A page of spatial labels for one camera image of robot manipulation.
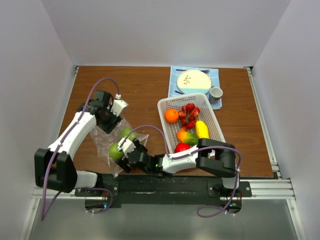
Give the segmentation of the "green fake apple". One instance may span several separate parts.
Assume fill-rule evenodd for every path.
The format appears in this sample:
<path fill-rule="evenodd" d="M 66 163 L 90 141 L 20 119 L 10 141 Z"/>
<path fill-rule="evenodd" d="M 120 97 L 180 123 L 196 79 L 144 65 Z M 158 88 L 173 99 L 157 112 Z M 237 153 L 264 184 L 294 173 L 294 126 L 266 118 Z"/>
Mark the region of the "green fake apple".
<path fill-rule="evenodd" d="M 117 161 L 123 157 L 124 153 L 122 150 L 118 150 L 118 143 L 114 143 L 110 146 L 108 155 L 112 160 Z"/>
<path fill-rule="evenodd" d="M 129 134 L 131 131 L 132 131 L 131 128 L 128 128 L 128 127 L 123 128 L 122 131 L 121 131 L 121 133 L 120 133 L 120 138 L 122 139 L 122 138 L 127 137 L 128 134 Z M 137 134 L 136 134 L 135 132 L 131 133 L 131 134 L 129 135 L 129 137 L 128 137 L 128 139 L 129 139 L 130 141 L 134 141 L 136 138 L 137 138 Z"/>

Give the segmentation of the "clear zip top bag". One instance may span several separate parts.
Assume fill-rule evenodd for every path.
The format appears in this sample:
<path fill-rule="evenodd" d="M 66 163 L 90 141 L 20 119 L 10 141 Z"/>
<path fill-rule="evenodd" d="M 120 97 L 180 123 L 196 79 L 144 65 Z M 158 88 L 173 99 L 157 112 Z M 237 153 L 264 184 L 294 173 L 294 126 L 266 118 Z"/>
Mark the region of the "clear zip top bag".
<path fill-rule="evenodd" d="M 132 130 L 129 122 L 123 118 L 111 133 L 105 133 L 100 127 L 95 126 L 89 133 L 97 150 L 98 158 L 104 162 L 116 178 L 124 171 L 117 161 L 124 157 L 122 151 L 118 151 L 118 143 Z"/>

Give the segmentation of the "red fake apple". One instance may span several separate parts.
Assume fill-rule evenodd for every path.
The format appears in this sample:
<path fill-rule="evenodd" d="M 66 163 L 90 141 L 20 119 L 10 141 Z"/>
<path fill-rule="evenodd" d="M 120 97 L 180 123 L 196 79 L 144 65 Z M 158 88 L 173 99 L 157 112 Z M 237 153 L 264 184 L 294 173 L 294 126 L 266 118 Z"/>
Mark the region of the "red fake apple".
<path fill-rule="evenodd" d="M 179 152 L 183 152 L 183 151 L 186 151 L 188 149 L 190 149 L 191 146 L 187 143 L 183 143 L 183 142 L 180 142 L 176 145 L 175 149 L 174 149 L 174 152 L 175 153 L 179 153 Z"/>

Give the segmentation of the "orange green fake mango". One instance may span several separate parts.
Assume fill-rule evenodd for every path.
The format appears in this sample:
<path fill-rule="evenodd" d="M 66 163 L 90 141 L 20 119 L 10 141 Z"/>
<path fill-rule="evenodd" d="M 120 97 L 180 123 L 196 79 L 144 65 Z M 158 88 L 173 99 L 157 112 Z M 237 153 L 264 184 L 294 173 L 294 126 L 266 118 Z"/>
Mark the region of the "orange green fake mango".
<path fill-rule="evenodd" d="M 177 133 L 177 139 L 180 143 L 184 143 L 190 146 L 197 145 L 199 141 L 199 138 L 196 134 L 188 131 L 179 131 Z"/>

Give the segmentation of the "orange fake fruit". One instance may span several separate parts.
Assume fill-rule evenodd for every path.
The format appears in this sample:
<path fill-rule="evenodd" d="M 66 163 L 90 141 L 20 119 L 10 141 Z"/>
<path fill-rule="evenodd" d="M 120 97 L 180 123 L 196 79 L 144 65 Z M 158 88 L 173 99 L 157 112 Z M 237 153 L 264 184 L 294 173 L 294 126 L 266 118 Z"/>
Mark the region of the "orange fake fruit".
<path fill-rule="evenodd" d="M 179 112 L 176 109 L 168 109 L 164 113 L 164 119 L 169 124 L 174 124 L 179 120 Z"/>

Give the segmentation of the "red fake cherry bunch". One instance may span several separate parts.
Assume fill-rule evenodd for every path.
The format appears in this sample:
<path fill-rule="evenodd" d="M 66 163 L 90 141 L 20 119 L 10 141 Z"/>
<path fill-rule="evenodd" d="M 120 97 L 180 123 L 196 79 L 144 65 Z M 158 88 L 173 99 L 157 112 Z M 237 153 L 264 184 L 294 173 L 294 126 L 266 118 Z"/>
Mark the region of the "red fake cherry bunch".
<path fill-rule="evenodd" d="M 194 103 L 187 103 L 178 112 L 180 120 L 180 130 L 187 131 L 195 128 L 196 121 L 199 119 L 201 109 Z"/>

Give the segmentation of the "yellow fake lemon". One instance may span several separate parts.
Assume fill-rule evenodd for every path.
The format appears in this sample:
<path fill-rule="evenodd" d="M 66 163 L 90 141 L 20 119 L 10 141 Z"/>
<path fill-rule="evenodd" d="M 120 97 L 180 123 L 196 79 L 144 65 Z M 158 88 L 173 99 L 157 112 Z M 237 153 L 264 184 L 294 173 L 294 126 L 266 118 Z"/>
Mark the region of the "yellow fake lemon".
<path fill-rule="evenodd" d="M 208 126 L 202 121 L 202 120 L 197 120 L 195 123 L 195 131 L 196 135 L 198 136 L 199 139 L 209 139 L 209 129 Z"/>

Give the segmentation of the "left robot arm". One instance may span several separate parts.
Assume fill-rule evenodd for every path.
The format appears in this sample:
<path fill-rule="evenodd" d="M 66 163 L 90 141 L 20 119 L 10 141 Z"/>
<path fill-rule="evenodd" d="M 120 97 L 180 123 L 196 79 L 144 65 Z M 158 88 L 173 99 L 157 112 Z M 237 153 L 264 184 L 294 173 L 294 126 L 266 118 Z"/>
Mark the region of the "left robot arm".
<path fill-rule="evenodd" d="M 43 189 L 70 193 L 85 188 L 92 196 L 99 196 L 104 184 L 98 174 L 76 170 L 73 158 L 94 127 L 110 134 L 123 119 L 121 113 L 128 107 L 120 94 L 98 90 L 92 99 L 82 103 L 69 126 L 47 148 L 39 148 L 34 154 L 35 184 Z"/>

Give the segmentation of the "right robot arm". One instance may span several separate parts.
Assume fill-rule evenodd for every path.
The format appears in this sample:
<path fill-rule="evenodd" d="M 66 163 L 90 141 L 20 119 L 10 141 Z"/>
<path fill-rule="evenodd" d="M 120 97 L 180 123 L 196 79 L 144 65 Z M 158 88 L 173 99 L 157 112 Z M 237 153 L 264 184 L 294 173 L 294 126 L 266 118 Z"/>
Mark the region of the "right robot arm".
<path fill-rule="evenodd" d="M 227 196 L 233 197 L 241 190 L 239 165 L 242 157 L 232 144 L 201 138 L 197 145 L 187 150 L 151 156 L 138 140 L 122 138 L 116 144 L 116 150 L 123 153 L 118 164 L 127 172 L 133 167 L 147 175 L 164 178 L 198 168 L 221 178 Z"/>

